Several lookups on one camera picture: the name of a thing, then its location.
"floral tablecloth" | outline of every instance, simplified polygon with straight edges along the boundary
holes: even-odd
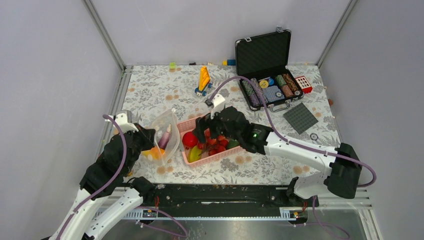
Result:
[[[195,88],[199,83],[200,65],[134,66],[122,109],[131,110],[133,120],[142,119],[145,127],[167,109],[175,108],[178,122],[206,114],[210,109],[204,103],[206,97],[196,96]],[[318,123],[298,134],[283,118],[287,110],[271,112],[277,129],[290,137],[325,146],[340,144],[336,123],[331,114],[328,99],[317,66],[288,66],[294,77],[305,76],[313,91],[292,106],[304,103],[318,119]],[[224,80],[235,76],[233,66],[207,66],[213,87],[212,93]],[[243,112],[253,123],[269,126],[263,110],[251,111],[237,84],[233,81],[219,92],[226,99],[227,106],[234,106]],[[318,135],[312,140],[310,135]],[[293,177],[306,177],[316,172],[307,165],[283,157],[264,156],[245,151],[223,158],[221,161],[207,163],[198,167],[189,167],[183,161],[181,152],[163,165],[154,164],[140,158],[132,169],[131,177],[144,176],[153,183],[190,183],[190,184],[288,184]]]

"yellow and blue toy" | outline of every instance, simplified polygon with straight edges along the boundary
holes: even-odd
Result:
[[[197,96],[206,96],[206,87],[209,89],[212,87],[211,77],[209,76],[208,69],[206,66],[202,66],[200,69],[199,87],[194,90]]]

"white wall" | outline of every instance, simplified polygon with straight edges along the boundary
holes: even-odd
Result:
[[[292,30],[289,63],[316,63],[349,0],[93,0],[126,64],[234,59],[234,42]]]
[[[0,3],[0,239],[58,228],[120,71],[80,0]]]
[[[423,9],[359,1],[321,68],[343,140],[377,172],[369,192],[384,240],[423,238]]]

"pink basket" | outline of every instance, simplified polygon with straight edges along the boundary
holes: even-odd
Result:
[[[183,136],[185,133],[192,131],[193,129],[195,129],[196,127],[196,119],[198,117],[189,119],[187,121],[182,121],[180,123],[178,123],[176,126],[178,128],[179,131],[179,136],[181,137],[180,139],[183,139]],[[224,157],[227,157],[231,154],[235,154],[240,152],[241,150],[243,150],[243,148],[241,146],[236,146],[233,147],[231,149],[225,150],[223,152],[217,153],[215,155],[209,156],[207,152],[204,152],[201,156],[201,159],[194,161],[194,162],[189,162],[187,160],[187,155],[189,154],[190,150],[186,150],[184,148],[184,151],[182,152],[182,158],[184,159],[185,164],[189,165],[190,167],[197,167],[203,164],[207,164],[207,163],[211,163],[211,162],[216,162],[221,160]]]

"case handle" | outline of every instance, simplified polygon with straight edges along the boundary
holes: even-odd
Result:
[[[290,108],[290,102],[285,102],[284,104],[285,104],[285,107],[278,108],[277,110],[274,110],[275,105],[272,106],[271,109],[270,109],[271,112],[276,113],[276,112],[279,112],[279,111],[286,110],[286,109],[289,109]]]

